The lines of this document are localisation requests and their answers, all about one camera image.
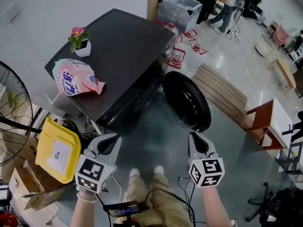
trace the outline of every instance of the office chair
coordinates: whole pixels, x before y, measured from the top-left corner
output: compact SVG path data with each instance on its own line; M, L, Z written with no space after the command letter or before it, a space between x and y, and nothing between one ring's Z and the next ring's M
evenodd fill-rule
M273 196L273 192L268 193L268 183L264 183L263 185L265 186L265 194L264 194L263 202L256 203L256 202L253 202L252 199L248 200L248 203L250 205L259 206L259 209L251 217L246 217L244 219L246 222L251 222L258 214L262 214L262 213L266 212L268 209L270 200Z

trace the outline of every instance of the potted plant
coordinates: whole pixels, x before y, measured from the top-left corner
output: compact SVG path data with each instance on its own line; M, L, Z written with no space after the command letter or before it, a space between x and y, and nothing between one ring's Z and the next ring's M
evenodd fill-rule
M90 55L89 33L85 27L75 27L71 29L71 36L68 41L71 42L71 53L75 52L80 57Z

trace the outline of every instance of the pink chair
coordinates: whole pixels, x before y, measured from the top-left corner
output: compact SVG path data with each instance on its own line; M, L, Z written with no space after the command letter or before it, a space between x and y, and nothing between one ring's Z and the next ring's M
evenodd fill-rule
M289 40L289 34L282 28L282 26L278 26L273 35L273 40L280 48L281 45L285 44Z

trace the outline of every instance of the white flower pot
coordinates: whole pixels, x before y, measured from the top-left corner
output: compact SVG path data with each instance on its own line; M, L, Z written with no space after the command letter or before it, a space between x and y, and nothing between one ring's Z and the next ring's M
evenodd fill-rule
M84 40L81 40L81 42L83 43L84 41L87 41L87 45L85 48L82 48L82 49L76 49L75 50L75 53L80 56L80 57L86 57L86 56L89 56L90 55L90 50L91 50L91 44L90 44L90 41L89 39L84 39Z

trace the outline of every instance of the bracelet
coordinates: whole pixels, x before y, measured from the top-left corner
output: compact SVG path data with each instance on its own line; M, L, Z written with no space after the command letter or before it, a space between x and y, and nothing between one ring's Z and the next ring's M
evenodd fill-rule
M81 201L86 202L86 203L95 203L95 202L97 202L97 199L95 199L95 200L87 200L85 198L82 198L80 196L80 193L77 193L77 197L78 197L78 199L80 199Z

